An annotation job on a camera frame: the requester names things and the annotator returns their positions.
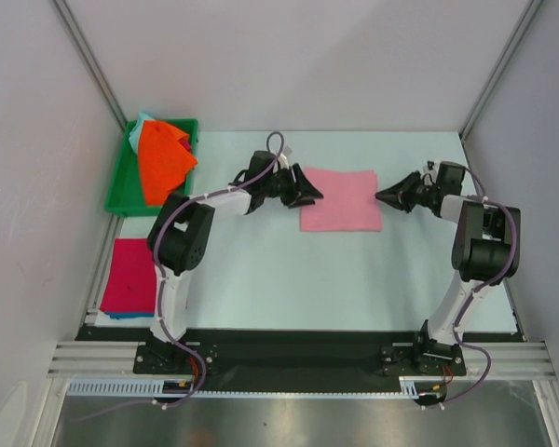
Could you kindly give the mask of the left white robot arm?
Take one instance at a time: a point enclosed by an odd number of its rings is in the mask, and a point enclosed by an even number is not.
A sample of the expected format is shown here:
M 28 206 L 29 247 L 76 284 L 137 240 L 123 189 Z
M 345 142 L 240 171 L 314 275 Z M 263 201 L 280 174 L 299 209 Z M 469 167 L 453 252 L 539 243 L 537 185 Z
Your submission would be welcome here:
M 177 372 L 187 361 L 186 348 L 176 342 L 187 330 L 190 282 L 206 253 L 213 224 L 252 213 L 268 198 L 297 209 L 315 204 L 323 194 L 285 156 L 256 151 L 248 168 L 227 187 L 200 196 L 173 191 L 166 198 L 147 238 L 157 278 L 150 331 L 163 341 L 154 359 L 165 371 Z

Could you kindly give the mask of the pink t shirt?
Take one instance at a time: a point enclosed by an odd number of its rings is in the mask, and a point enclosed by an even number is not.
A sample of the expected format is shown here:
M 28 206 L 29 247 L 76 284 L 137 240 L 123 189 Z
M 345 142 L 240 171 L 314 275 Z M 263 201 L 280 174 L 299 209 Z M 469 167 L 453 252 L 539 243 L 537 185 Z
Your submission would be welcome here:
M 301 209 L 302 232 L 380 232 L 383 229 L 375 200 L 378 179 L 374 171 L 306 168 L 305 175 L 323 198 Z

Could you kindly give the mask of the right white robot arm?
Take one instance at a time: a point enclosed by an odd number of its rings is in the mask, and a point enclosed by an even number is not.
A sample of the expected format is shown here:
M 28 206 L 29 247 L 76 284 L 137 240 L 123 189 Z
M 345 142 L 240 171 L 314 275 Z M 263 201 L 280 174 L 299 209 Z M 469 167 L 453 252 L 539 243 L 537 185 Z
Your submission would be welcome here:
M 512 277 L 520 262 L 522 213 L 487 197 L 481 183 L 477 195 L 462 194 L 465 178 L 478 177 L 455 162 L 428 162 L 375 198 L 405 213 L 416 207 L 457 226 L 451 251 L 452 282 L 437 310 L 425 322 L 428 341 L 411 350 L 413 366 L 434 373 L 444 363 L 438 345 L 459 345 L 465 326 L 483 298 Z

